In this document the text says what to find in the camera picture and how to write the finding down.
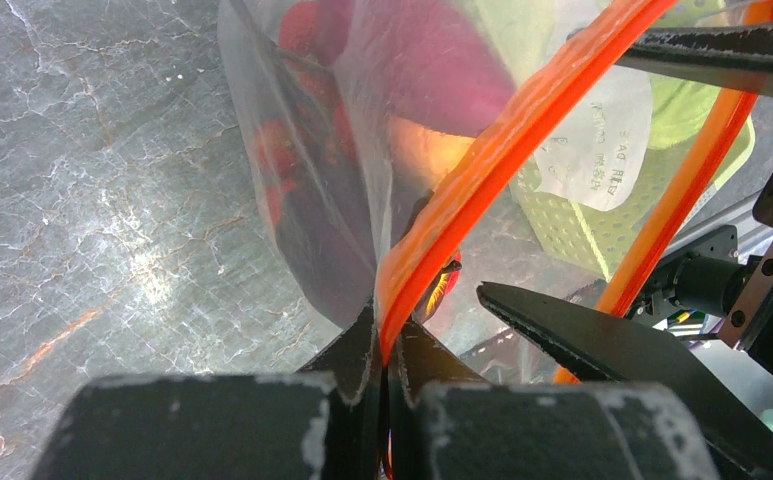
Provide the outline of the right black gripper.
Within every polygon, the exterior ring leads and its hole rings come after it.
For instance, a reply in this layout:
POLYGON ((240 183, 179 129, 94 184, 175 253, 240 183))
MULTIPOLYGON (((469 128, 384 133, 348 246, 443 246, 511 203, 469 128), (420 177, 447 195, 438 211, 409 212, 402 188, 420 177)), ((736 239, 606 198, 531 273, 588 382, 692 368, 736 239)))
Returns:
MULTIPOLYGON (((773 171, 752 216, 773 229, 773 171)), ((582 382, 656 382, 670 389, 728 478, 773 475, 773 432, 675 336, 511 285, 484 282, 476 294, 486 310, 582 382)), ((718 338, 773 375, 773 241, 718 338)))

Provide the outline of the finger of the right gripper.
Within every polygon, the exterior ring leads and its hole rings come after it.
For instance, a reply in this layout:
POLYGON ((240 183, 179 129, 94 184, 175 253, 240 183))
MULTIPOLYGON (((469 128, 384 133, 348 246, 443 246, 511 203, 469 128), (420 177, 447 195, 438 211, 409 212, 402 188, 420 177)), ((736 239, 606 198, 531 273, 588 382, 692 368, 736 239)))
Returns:
POLYGON ((616 64, 773 98, 773 22, 651 28, 616 64))

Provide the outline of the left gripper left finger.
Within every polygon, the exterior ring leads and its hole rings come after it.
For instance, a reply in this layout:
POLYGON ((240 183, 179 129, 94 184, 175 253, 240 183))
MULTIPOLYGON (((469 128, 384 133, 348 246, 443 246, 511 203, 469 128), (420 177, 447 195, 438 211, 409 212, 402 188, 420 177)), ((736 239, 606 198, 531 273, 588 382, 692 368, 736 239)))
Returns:
POLYGON ((82 387, 35 479, 375 479, 373 309, 298 371, 112 375, 82 387))

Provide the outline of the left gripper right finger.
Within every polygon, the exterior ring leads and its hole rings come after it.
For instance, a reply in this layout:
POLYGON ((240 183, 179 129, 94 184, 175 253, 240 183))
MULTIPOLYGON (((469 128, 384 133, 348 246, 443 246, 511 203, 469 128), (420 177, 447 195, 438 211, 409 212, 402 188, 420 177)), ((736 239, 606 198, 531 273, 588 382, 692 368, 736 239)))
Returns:
POLYGON ((691 412, 656 384, 494 385, 416 322, 388 366, 395 479, 714 479, 691 412))

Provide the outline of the green cabbage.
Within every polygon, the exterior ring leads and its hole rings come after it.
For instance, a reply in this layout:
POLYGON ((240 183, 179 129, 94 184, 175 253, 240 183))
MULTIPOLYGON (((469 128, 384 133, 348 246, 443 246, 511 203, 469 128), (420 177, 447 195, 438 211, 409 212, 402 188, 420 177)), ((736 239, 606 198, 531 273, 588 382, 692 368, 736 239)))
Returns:
POLYGON ((697 135, 721 88, 658 74, 648 78, 653 100, 648 148, 669 149, 697 135))

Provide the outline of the dark red apple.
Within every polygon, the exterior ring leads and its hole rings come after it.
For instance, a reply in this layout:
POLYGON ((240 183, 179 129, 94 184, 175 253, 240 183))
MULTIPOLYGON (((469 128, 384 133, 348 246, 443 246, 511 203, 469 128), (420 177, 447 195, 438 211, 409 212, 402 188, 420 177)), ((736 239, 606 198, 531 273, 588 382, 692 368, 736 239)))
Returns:
POLYGON ((309 304, 345 330, 372 296, 376 256, 366 193, 340 188, 321 196, 289 181, 267 194, 275 243, 309 304))

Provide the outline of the orange peach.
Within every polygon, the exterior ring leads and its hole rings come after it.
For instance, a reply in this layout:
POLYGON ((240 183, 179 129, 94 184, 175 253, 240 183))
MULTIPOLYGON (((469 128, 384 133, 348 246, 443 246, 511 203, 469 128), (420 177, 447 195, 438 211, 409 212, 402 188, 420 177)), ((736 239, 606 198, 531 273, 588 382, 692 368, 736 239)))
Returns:
POLYGON ((442 133, 402 117, 392 117, 389 142, 397 163, 436 190, 461 162, 474 138, 442 133))

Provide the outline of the clear zip top bag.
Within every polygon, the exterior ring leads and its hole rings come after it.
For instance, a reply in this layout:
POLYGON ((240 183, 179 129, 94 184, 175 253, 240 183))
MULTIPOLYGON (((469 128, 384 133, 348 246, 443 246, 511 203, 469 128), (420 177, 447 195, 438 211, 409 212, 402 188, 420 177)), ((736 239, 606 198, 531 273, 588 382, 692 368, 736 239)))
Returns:
POLYGON ((646 253, 758 193, 773 115, 608 65, 650 27, 745 27, 773 1, 223 1, 218 43, 268 239, 309 309, 393 349, 410 322, 479 343, 498 282, 613 308, 646 253))

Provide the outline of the red lychee bunch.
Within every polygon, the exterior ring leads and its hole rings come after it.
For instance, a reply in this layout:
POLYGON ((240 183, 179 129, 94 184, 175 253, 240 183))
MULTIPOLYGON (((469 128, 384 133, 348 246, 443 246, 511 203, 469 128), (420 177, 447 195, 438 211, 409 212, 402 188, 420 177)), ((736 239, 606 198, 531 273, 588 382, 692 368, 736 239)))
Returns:
POLYGON ((285 198, 303 181, 305 158, 333 166, 351 161, 353 141, 345 130, 338 86, 333 73, 315 59, 317 1, 297 1, 280 20, 275 40, 260 40, 268 70, 274 75, 288 119, 261 122, 252 136, 256 161, 268 177, 268 218, 277 227, 285 198))

